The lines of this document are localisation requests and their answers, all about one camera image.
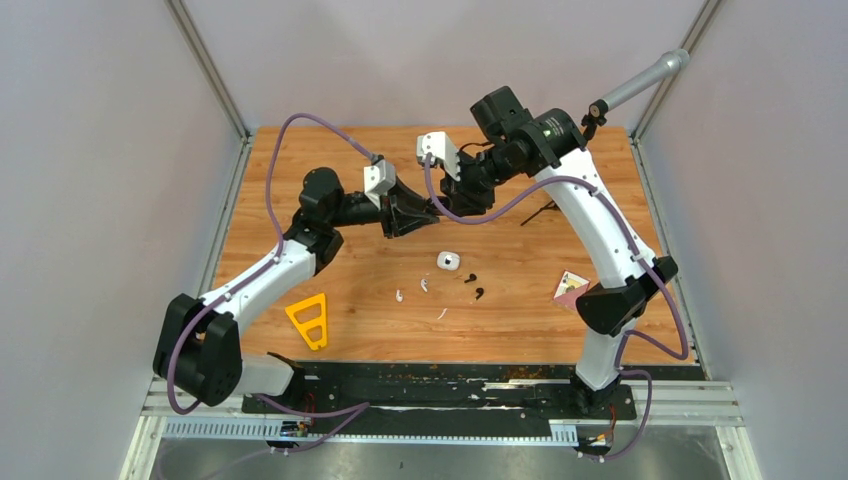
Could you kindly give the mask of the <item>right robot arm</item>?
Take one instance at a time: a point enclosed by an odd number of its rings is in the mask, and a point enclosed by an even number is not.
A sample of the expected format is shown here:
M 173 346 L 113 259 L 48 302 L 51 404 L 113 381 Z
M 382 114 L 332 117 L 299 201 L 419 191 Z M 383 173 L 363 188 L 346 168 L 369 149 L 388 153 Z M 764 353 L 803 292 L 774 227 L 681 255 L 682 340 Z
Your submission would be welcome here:
M 576 300 L 588 331 L 571 403 L 580 415 L 596 417 L 611 403 L 608 387 L 619 378 L 626 332 L 656 294 L 667 294 L 678 265 L 670 256 L 656 255 L 627 222 L 595 167 L 587 136 L 566 111 L 534 115 L 508 86 L 484 96 L 470 111 L 486 139 L 483 151 L 471 156 L 446 133 L 431 132 L 417 140 L 418 161 L 443 169 L 444 208 L 458 220 L 482 223 L 495 188 L 524 174 L 569 221 L 598 276 Z

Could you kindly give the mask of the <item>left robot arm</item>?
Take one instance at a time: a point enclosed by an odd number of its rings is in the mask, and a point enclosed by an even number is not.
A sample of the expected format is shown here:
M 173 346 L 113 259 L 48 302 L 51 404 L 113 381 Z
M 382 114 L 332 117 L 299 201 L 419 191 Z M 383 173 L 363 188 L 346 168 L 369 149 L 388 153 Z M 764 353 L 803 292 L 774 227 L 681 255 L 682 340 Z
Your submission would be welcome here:
M 166 381 L 175 412 L 192 410 L 179 405 L 178 391 L 207 406 L 232 395 L 264 394 L 279 411 L 298 411 L 307 390 L 298 366 L 279 354 L 244 354 L 242 335 L 280 297 L 333 261 L 342 227 L 377 223 L 393 238 L 439 221 L 432 201 L 400 181 L 371 198 L 345 192 L 327 167 L 306 174 L 299 203 L 291 226 L 261 260 L 222 287 L 198 298 L 180 294 L 169 303 L 153 370 Z

